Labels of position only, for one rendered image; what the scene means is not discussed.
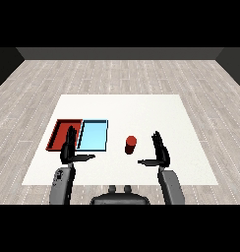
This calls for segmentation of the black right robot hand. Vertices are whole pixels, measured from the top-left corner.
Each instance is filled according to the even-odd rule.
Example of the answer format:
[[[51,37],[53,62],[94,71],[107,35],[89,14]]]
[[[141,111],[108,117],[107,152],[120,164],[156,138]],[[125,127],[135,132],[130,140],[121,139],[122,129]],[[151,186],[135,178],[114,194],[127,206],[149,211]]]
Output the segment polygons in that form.
[[[170,165],[170,156],[168,149],[163,145],[162,138],[158,131],[151,136],[155,149],[155,159],[141,159],[140,164],[145,166],[160,166],[166,168]]]

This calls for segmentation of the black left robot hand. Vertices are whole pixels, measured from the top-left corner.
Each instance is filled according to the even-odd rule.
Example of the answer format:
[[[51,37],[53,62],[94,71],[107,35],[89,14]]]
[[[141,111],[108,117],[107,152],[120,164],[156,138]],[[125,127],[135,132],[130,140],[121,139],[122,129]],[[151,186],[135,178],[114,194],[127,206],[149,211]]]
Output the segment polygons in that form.
[[[63,164],[69,164],[76,161],[87,161],[94,158],[94,155],[75,155],[77,140],[77,130],[70,126],[67,131],[66,141],[62,145],[60,159]]]

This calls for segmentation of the red shallow open box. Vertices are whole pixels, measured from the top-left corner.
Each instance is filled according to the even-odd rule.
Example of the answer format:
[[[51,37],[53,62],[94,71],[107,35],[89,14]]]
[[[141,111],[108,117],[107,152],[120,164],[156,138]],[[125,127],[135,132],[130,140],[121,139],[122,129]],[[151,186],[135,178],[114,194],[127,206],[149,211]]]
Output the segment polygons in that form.
[[[82,122],[82,119],[58,119],[49,138],[46,150],[49,152],[60,152],[63,144],[66,142],[69,127],[72,126],[77,133],[80,133]]]

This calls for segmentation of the light blue shallow open box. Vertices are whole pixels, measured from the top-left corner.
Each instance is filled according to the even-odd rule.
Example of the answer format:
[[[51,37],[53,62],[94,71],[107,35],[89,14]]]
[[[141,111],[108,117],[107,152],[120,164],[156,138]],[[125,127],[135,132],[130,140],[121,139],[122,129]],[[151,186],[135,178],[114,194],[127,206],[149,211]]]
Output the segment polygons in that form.
[[[106,119],[86,119],[79,133],[78,152],[105,152],[108,121]]]

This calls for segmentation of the red can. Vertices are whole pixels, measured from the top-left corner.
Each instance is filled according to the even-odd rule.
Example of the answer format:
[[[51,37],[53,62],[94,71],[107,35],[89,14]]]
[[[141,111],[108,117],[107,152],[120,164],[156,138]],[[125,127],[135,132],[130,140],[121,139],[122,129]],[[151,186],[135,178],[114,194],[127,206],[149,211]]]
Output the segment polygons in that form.
[[[126,139],[125,153],[131,155],[137,145],[137,139],[134,136],[129,136]]]

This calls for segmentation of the dark grey robot body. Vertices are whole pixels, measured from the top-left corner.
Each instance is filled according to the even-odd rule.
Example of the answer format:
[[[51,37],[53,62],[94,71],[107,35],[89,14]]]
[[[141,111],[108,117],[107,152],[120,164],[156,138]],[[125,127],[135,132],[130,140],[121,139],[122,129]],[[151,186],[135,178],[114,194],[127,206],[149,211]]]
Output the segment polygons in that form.
[[[149,205],[147,197],[134,194],[130,185],[124,186],[123,193],[116,192],[116,186],[110,185],[108,192],[96,197],[90,201],[91,205]]]

